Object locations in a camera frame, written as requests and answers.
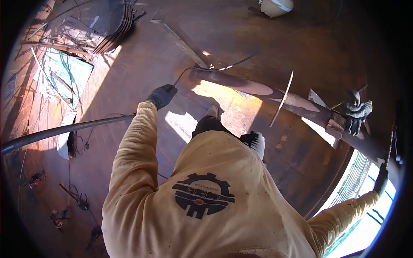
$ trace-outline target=metal pipe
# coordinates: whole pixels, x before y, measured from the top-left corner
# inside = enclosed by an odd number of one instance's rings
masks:
[[[75,123],[71,125],[65,125],[65,126],[60,126],[52,129],[47,129],[43,130],[40,132],[36,133],[31,133],[29,135],[25,135],[16,139],[13,139],[11,141],[8,141],[4,144],[1,145],[1,154],[10,152],[14,149],[18,149],[24,145],[37,142],[49,137],[53,137],[56,135],[60,135],[62,133],[68,133],[68,132],[73,132],[76,130],[81,130],[97,125],[104,125],[107,123],[113,123],[113,122],[118,122],[118,121],[123,121],[123,120],[128,120],[134,118],[135,115],[130,115],[130,116],[118,116],[118,117],[111,117],[111,118],[105,118],[105,119],[100,119],[100,120],[94,120],[94,121],[88,121],[88,122],[83,122],[83,123]]]

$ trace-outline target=grey knit glove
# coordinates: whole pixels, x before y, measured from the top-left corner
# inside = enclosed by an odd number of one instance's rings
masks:
[[[357,91],[349,92],[350,97],[345,106],[345,114],[347,115],[346,131],[352,136],[357,136],[360,133],[362,122],[373,111],[371,100],[360,104],[360,95]]]

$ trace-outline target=scrap metal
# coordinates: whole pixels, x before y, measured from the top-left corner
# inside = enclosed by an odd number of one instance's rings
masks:
[[[175,39],[175,44],[179,46],[188,56],[194,60],[197,65],[202,68],[209,69],[208,58],[203,55],[202,51],[195,45],[195,43],[188,37],[188,35],[171,19],[169,19],[164,12],[159,9],[153,18],[152,23],[160,25],[160,28]]]
[[[195,76],[200,80],[206,80],[212,83],[230,87],[234,90],[248,92],[249,94],[256,96],[261,100],[268,99],[276,102],[281,102],[284,97],[284,91],[276,88],[272,89],[273,93],[269,95],[252,93],[254,91],[255,86],[259,87],[260,89],[263,89],[264,84],[257,83],[247,79],[240,79],[238,77],[231,76],[225,73],[197,71]],[[292,113],[295,113],[301,117],[304,117],[318,124],[323,128],[327,128],[329,122],[330,125],[332,125],[332,121],[334,121],[335,124],[339,125],[341,128],[344,128],[346,122],[346,119],[343,118],[341,115],[317,103],[311,102],[292,93],[287,93],[287,97],[282,107],[288,111],[291,111]],[[381,163],[383,163],[386,160],[386,150],[365,131],[360,131],[360,134],[358,136],[352,136],[348,132],[343,132],[341,139],[353,148],[355,148],[356,150],[358,150],[359,152],[363,153],[377,167],[380,167]],[[400,170],[393,159],[389,160],[388,171],[389,180],[397,188],[400,180]]]
[[[134,22],[145,14],[146,12],[142,12],[134,18],[132,7],[124,4],[121,25],[113,34],[106,36],[92,51],[92,54],[103,54],[118,47],[128,32],[133,28]]]

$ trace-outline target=welding cable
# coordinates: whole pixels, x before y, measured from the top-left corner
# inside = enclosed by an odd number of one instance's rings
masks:
[[[239,61],[239,62],[237,62],[237,63],[235,63],[235,64],[229,65],[229,66],[227,66],[227,67],[219,68],[219,69],[206,69],[206,68],[195,67],[195,66],[187,67],[187,68],[185,68],[185,69],[183,70],[183,72],[180,74],[180,76],[178,77],[178,79],[176,80],[176,82],[175,82],[173,85],[175,86],[175,85],[178,83],[179,79],[182,77],[182,75],[183,75],[186,71],[188,71],[189,69],[195,69],[195,70],[207,71],[207,72],[223,71],[223,70],[232,68],[232,67],[234,67],[234,66],[236,66],[236,65],[239,65],[240,63],[243,63],[243,62],[247,61],[248,59],[256,56],[257,54],[259,54],[259,53],[252,54],[252,55],[250,55],[249,57],[247,57],[247,58],[245,58],[245,59],[243,59],[243,60],[241,60],[241,61]]]
[[[108,116],[111,116],[111,115],[126,116],[126,115],[121,114],[121,113],[110,113],[110,114],[108,114],[108,115],[105,115],[104,118],[107,118]],[[92,133],[93,133],[93,129],[94,129],[94,128],[95,128],[95,127],[93,126],[93,127],[92,127],[92,130],[90,131],[88,140],[86,141],[85,144],[83,144],[83,138],[82,138],[81,136],[78,136],[78,135],[77,135],[77,131],[76,131],[76,133],[75,133],[75,135],[76,135],[76,136],[75,136],[75,141],[77,140],[78,137],[80,137],[80,139],[82,140],[82,146],[83,146],[83,149],[82,149],[81,152],[78,151],[77,148],[75,148],[75,151],[76,151],[77,153],[83,154],[83,153],[85,153],[85,150],[89,149],[89,140],[90,140],[90,137],[91,137],[91,135],[92,135]],[[158,172],[158,175],[161,176],[162,178],[168,179],[167,177],[163,176],[163,175],[160,174],[159,172]],[[69,160],[69,184],[70,184],[70,160]]]

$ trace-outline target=black work glove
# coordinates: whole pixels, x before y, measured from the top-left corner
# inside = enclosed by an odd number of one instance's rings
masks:
[[[357,91],[349,92],[349,99],[346,103],[344,112],[347,115],[346,131],[352,136],[357,136],[360,133],[362,122],[373,111],[371,100],[360,103],[360,95]]]
[[[384,163],[380,166],[379,175],[377,176],[376,183],[374,183],[373,191],[375,191],[379,197],[385,192],[387,180],[389,179],[389,172],[386,169]]]
[[[160,110],[171,102],[172,98],[178,92],[178,89],[171,84],[154,89],[151,95],[145,100],[155,104],[156,109]]]

